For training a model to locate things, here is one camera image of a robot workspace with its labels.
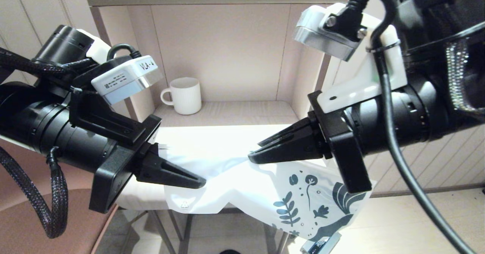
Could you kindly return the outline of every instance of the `black cable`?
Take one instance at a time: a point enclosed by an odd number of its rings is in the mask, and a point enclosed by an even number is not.
[[[116,54],[117,51],[121,49],[126,49],[130,51],[130,56],[135,59],[138,57],[141,57],[142,55],[140,54],[139,51],[137,51],[132,45],[121,43],[121,44],[116,44],[111,49],[108,51],[108,57],[106,58],[107,60],[111,60],[114,58],[114,54]]]
[[[477,33],[482,33],[485,31],[485,21],[482,21],[476,25],[471,26],[470,28],[467,28],[465,30],[462,30],[459,33],[455,33],[454,35],[442,38],[440,40],[436,40],[433,42],[426,43],[421,46],[414,47],[412,49],[407,50],[408,53],[417,53],[419,51],[426,51],[430,47],[444,47],[448,42],[456,41],[460,38],[464,37],[470,37],[472,35],[475,35]]]
[[[80,73],[94,68],[97,65],[91,58],[60,64],[58,66],[37,64],[19,54],[0,47],[0,66],[12,70],[18,69],[37,76],[60,76],[69,73]]]
[[[57,164],[57,149],[52,147],[47,155],[47,164],[50,167],[50,183],[52,187],[52,211],[47,206],[42,194],[24,172],[21,166],[7,151],[0,147],[0,163],[19,185],[33,209],[37,213],[40,223],[49,238],[62,235],[67,226],[67,184],[61,167]]]
[[[394,20],[396,14],[396,1],[395,0],[381,0],[386,8],[386,15],[381,24],[374,30],[371,35],[372,47],[378,48],[382,46],[380,41],[381,34],[386,30],[389,24]],[[419,202],[423,210],[429,216],[431,221],[436,227],[443,233],[448,241],[455,247],[459,253],[471,254],[473,250],[466,245],[466,243],[457,235],[457,233],[450,227],[445,221],[440,212],[435,208],[433,203],[429,200],[426,194],[423,192],[421,186],[417,182],[416,178],[412,174],[409,166],[407,165],[404,157],[402,156],[399,144],[397,142],[394,120],[393,120],[393,100],[391,95],[391,85],[389,80],[389,74],[386,66],[386,60],[383,52],[375,52],[374,59],[379,73],[379,80],[382,89],[382,102],[383,102],[383,114],[386,127],[386,136],[388,139],[388,147],[394,162],[401,174],[402,178],[406,182],[409,190],[414,194],[416,200]]]

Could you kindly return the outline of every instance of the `white mug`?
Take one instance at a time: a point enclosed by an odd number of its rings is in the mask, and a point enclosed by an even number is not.
[[[167,92],[172,94],[172,101],[163,99]],[[202,107],[199,80],[190,77],[178,78],[170,82],[170,87],[162,90],[160,99],[164,104],[174,106],[175,112],[190,115],[199,112]]]

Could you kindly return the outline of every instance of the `floor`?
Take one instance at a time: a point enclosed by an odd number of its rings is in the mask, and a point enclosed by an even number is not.
[[[482,189],[432,193],[429,197],[470,247],[485,254]],[[177,249],[177,234],[168,213],[158,211],[158,214]],[[155,225],[148,219],[148,214],[142,211],[116,212],[96,254],[168,254]],[[355,222],[341,230],[341,234],[332,254],[456,253],[413,196],[371,198]],[[289,242],[284,253],[301,254],[304,243],[304,239],[297,237]],[[245,214],[195,216],[189,254],[218,254],[225,249],[235,249],[241,254],[266,254],[263,224]]]

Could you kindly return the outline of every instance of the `bag with leaf print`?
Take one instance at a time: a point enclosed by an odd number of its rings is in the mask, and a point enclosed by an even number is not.
[[[162,147],[160,156],[206,178],[200,189],[165,186],[170,209],[218,213],[231,203],[274,228],[317,242],[350,225],[371,192],[350,194],[338,170],[309,161],[254,164],[249,147],[216,153],[197,147]]]

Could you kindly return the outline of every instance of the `dark teal plant pattern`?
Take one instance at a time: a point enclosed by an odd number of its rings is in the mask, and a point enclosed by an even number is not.
[[[308,189],[310,188],[311,185],[317,185],[318,178],[315,175],[307,175],[306,178],[305,178],[305,182],[308,184],[308,187],[307,187],[308,210],[311,210],[311,208],[310,208],[310,195],[308,194]]]
[[[289,184],[290,185],[296,185],[298,183],[298,176],[292,175],[289,177]]]
[[[343,213],[349,214],[350,213],[350,205],[352,203],[360,201],[364,199],[365,192],[361,193],[348,193],[347,187],[340,182],[335,183],[334,190],[333,190],[333,198],[335,204],[342,210]]]
[[[283,199],[283,202],[278,201],[273,203],[273,205],[277,207],[282,207],[282,206],[286,207],[286,209],[277,209],[276,212],[279,215],[281,215],[280,219],[283,220],[281,221],[281,223],[290,224],[291,226],[293,226],[294,223],[300,221],[300,217],[295,218],[296,215],[298,214],[298,209],[294,208],[295,206],[294,201],[290,202],[292,196],[293,194],[291,192],[288,192],[288,194],[286,194],[286,197]]]
[[[321,205],[318,208],[318,211],[313,210],[313,214],[315,215],[314,218],[317,218],[317,217],[327,218],[327,216],[325,216],[325,215],[329,214],[329,208],[328,208],[328,206]]]
[[[330,237],[334,233],[336,233],[341,227],[348,224],[350,222],[350,219],[353,216],[353,214],[350,214],[350,205],[352,205],[354,202],[364,199],[366,193],[365,192],[356,193],[356,194],[349,193],[345,185],[343,185],[340,182],[336,182],[333,188],[332,195],[333,195],[335,204],[346,215],[340,218],[338,221],[336,221],[333,224],[319,228],[317,231],[317,234],[310,239],[310,241],[312,242],[317,242],[322,237]]]

